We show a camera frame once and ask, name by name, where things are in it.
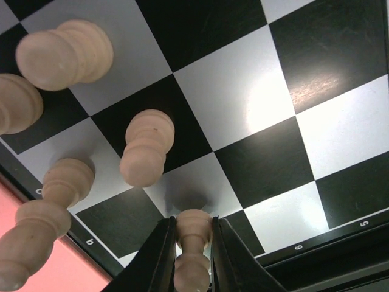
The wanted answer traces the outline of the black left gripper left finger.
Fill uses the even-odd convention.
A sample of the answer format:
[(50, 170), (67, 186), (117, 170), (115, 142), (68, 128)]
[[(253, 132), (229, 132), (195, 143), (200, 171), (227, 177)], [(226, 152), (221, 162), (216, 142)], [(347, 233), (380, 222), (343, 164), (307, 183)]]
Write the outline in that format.
[(176, 218), (162, 219), (130, 264), (103, 292), (174, 291)]

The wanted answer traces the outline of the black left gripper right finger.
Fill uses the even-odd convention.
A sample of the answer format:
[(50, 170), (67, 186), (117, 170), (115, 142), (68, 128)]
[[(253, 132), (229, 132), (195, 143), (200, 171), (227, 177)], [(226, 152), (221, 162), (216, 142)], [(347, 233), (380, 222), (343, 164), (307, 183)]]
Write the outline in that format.
[(213, 291), (286, 291), (254, 258), (225, 218), (212, 218)]

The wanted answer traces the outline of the light wooden chess piece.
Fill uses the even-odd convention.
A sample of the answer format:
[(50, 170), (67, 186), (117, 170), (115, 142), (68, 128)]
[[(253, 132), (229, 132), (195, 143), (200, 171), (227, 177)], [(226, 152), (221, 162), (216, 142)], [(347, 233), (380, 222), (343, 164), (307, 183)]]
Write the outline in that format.
[(147, 109), (136, 114), (126, 133), (120, 173), (133, 187), (149, 187), (164, 172), (167, 153), (174, 144), (174, 123), (162, 111)]
[(1, 134), (15, 134), (32, 126), (43, 113), (43, 99), (25, 78), (1, 74)]
[(207, 291), (210, 260), (204, 249), (212, 242), (212, 218), (197, 209), (176, 217), (177, 244), (182, 254), (175, 261), (174, 287), (177, 291)]
[(1, 237), (1, 291), (16, 291), (49, 259), (71, 228), (68, 208), (85, 199), (95, 174), (84, 162), (60, 159), (43, 178), (41, 199), (19, 206), (15, 226)]
[(56, 29), (26, 35), (15, 52), (19, 71), (39, 89), (60, 91), (102, 78), (112, 66), (114, 50), (98, 25), (72, 19)]

